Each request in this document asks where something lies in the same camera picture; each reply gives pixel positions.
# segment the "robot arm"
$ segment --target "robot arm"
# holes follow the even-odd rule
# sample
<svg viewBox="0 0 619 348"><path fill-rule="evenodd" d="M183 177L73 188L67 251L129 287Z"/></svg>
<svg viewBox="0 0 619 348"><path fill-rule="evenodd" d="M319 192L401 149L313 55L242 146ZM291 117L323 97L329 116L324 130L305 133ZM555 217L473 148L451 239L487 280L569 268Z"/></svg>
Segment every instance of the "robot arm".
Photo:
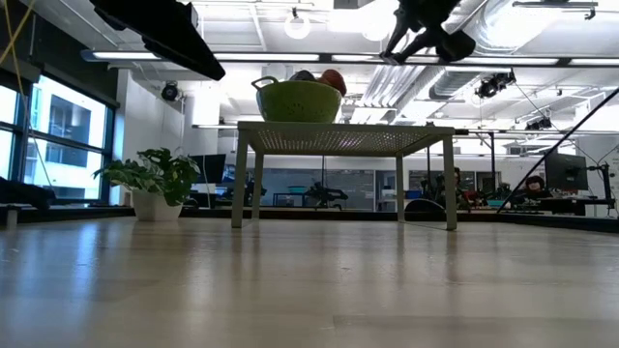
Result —
<svg viewBox="0 0 619 348"><path fill-rule="evenodd" d="M394 13L396 29L380 57L386 63L400 65L411 55L428 47L436 47L436 53L446 62L455 62L471 55L476 45L471 37L462 31L447 34L441 26L458 3L459 0L399 0L398 10ZM393 53L408 29L419 32L422 28L426 31L402 52Z"/></svg>

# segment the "perforated tabletop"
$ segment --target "perforated tabletop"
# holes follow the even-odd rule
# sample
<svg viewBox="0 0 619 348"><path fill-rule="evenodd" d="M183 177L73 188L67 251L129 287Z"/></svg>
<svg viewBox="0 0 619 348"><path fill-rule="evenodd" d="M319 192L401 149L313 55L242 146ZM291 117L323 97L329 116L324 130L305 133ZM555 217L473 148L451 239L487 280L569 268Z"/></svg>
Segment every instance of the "perforated tabletop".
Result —
<svg viewBox="0 0 619 348"><path fill-rule="evenodd" d="M265 155L348 157L408 156L455 133L449 127L276 122L239 122L238 129Z"/></svg>

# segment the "white wall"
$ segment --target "white wall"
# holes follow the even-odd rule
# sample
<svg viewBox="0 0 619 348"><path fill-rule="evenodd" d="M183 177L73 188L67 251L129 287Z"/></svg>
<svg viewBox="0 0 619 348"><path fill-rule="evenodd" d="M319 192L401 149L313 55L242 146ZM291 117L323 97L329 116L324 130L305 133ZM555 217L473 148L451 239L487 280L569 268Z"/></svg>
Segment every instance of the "white wall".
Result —
<svg viewBox="0 0 619 348"><path fill-rule="evenodd" d="M179 154L183 146L185 116L139 85L131 72L118 73L114 124L114 159L137 160L137 152L167 148ZM110 193L112 204L122 204L123 188Z"/></svg>
<svg viewBox="0 0 619 348"><path fill-rule="evenodd" d="M114 159L137 160L137 152L167 148L174 155L212 155L217 151L217 130L193 129L193 98L187 98L185 114L135 82L129 71L120 71L114 129ZM110 201L122 202L123 188L114 188Z"/></svg>

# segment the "table leg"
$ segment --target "table leg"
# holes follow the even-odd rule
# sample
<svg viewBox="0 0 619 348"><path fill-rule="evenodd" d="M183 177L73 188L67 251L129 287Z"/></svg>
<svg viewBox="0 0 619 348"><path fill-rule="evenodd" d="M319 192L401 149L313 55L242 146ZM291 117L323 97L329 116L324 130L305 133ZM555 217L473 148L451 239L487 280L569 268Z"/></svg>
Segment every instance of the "table leg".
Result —
<svg viewBox="0 0 619 348"><path fill-rule="evenodd" d="M454 167L454 143L452 136L443 138L443 165L445 170L445 210L447 215L447 230L457 228L456 203L456 169Z"/></svg>
<svg viewBox="0 0 619 348"><path fill-rule="evenodd" d="M264 170L264 154L255 153L253 166L253 196L251 199L251 219L260 218L260 198L262 197L262 172Z"/></svg>
<svg viewBox="0 0 619 348"><path fill-rule="evenodd" d="M398 221L404 222L404 158L396 156L396 200L398 204Z"/></svg>
<svg viewBox="0 0 619 348"><path fill-rule="evenodd" d="M243 227L243 205L245 198L245 172L248 164L248 135L239 130L236 149L236 168L234 179L234 199L232 200L232 228Z"/></svg>

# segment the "desk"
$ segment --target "desk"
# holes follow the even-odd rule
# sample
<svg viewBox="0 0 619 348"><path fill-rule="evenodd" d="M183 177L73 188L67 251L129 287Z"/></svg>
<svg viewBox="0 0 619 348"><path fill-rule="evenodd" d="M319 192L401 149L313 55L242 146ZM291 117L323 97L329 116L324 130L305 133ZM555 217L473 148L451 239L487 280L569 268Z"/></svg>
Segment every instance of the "desk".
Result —
<svg viewBox="0 0 619 348"><path fill-rule="evenodd" d="M404 222L403 158L437 142L443 142L446 173L454 173L453 128L375 125L329 125L288 122L239 122L236 154L236 178L232 203L232 227L243 226L243 195L245 190L248 148L255 151L254 197L260 196L265 155L339 156L396 159L398 221ZM454 175L445 175L447 229L457 227L456 182ZM259 200L252 205L251 217L260 217Z"/></svg>
<svg viewBox="0 0 619 348"><path fill-rule="evenodd" d="M605 199L592 198L542 198L540 199L540 210L551 211L553 214L573 213L577 217L586 217L586 206L588 205L607 205L613 203Z"/></svg>

